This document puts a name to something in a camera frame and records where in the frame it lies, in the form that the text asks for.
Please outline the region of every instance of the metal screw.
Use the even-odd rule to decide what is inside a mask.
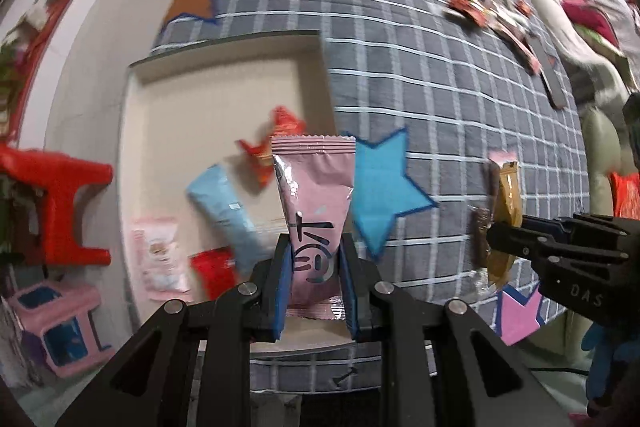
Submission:
[[[375,288],[376,292],[382,293],[383,295],[389,295],[389,293],[393,293],[394,290],[394,286],[387,281],[378,281],[373,288]]]
[[[180,313],[181,310],[182,310],[182,302],[178,301],[178,299],[173,299],[171,301],[167,301],[164,303],[164,311],[166,311],[171,315]]]
[[[243,282],[238,286],[238,293],[240,295],[253,295],[258,291],[258,286],[252,282]]]
[[[466,309],[468,306],[465,301],[461,301],[460,299],[452,300],[449,303],[449,310],[451,310],[456,315],[464,315],[466,313]]]

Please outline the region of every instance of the gold snack packet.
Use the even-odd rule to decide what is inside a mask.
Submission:
[[[507,223],[512,227],[522,225],[522,198],[518,185],[518,162],[502,165],[498,174],[498,193],[495,200],[494,223]],[[509,282],[509,270],[515,261],[514,255],[492,250],[486,267],[489,282],[500,289]]]

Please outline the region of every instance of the checkered tablecloth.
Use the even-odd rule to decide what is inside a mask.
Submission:
[[[467,30],[446,18],[446,1],[216,0],[216,24],[180,17],[158,35],[152,54],[254,32],[318,30],[338,130],[377,141],[406,126],[408,173],[439,204],[398,218],[380,262],[382,277],[419,299],[465,296],[494,327],[497,297],[474,298],[467,235],[469,205],[487,204],[482,166],[488,151],[517,153],[524,211],[541,217],[588,210],[586,158],[560,61],[569,107],[557,112],[542,80],[527,73],[507,44],[490,30]],[[536,16],[532,25],[557,57]],[[536,283],[530,264],[516,261],[511,284],[528,295]],[[543,319],[560,312],[544,299]],[[380,381],[379,355],[373,344],[252,360],[252,389],[373,387]]]

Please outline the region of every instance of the pink stick packet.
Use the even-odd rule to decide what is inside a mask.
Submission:
[[[292,307],[304,309],[340,295],[336,254],[351,204],[355,150],[355,139],[345,136],[271,140],[294,256]]]

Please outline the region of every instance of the red candy packet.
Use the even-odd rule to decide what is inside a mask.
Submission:
[[[271,138],[274,136],[294,136],[304,134],[306,124],[303,120],[290,113],[286,107],[279,105],[272,112],[273,130],[259,145],[251,145],[245,140],[236,143],[249,156],[255,177],[260,188],[265,188],[273,178],[273,158],[271,156]]]
[[[215,300],[236,285],[236,263],[231,250],[206,250],[189,258],[198,273],[209,300]]]

